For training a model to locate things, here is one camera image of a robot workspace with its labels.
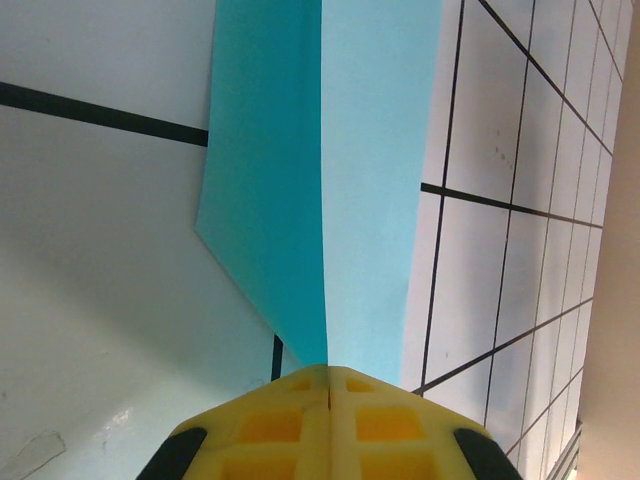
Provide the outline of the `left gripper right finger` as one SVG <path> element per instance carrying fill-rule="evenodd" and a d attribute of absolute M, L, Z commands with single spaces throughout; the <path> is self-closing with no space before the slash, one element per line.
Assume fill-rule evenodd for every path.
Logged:
<path fill-rule="evenodd" d="M 332 479 L 518 479 L 479 423 L 347 367 L 328 369 Z"/>

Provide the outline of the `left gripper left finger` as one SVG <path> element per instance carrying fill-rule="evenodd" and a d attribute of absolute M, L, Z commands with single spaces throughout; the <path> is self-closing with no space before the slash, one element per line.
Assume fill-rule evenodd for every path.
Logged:
<path fill-rule="evenodd" d="M 327 479 L 328 367 L 298 370 L 180 423 L 140 479 Z"/>

